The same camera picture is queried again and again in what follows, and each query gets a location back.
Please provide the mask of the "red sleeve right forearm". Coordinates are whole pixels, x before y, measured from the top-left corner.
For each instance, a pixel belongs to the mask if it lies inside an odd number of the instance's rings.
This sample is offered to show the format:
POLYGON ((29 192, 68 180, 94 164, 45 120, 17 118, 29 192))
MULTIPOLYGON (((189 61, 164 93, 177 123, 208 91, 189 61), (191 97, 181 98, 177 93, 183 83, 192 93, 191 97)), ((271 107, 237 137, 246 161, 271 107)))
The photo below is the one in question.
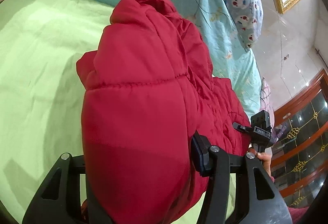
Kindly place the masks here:
POLYGON ((293 208, 288 207, 288 211, 291 215, 292 223, 296 224, 306 213, 306 211, 309 209, 309 207, 303 207, 303 208, 293 208))

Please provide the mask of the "person's right hand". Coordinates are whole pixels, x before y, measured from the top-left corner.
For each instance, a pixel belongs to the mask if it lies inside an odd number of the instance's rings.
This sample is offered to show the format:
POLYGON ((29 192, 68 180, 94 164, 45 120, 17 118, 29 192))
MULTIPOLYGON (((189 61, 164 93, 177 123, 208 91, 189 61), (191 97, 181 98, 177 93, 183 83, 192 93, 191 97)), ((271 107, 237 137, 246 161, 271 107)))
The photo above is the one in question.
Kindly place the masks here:
POLYGON ((259 160, 262 161, 264 170, 271 177, 271 160, 272 160, 271 148, 265 149, 264 152, 257 152, 254 148, 250 147, 248 149, 248 152, 253 153, 259 160))

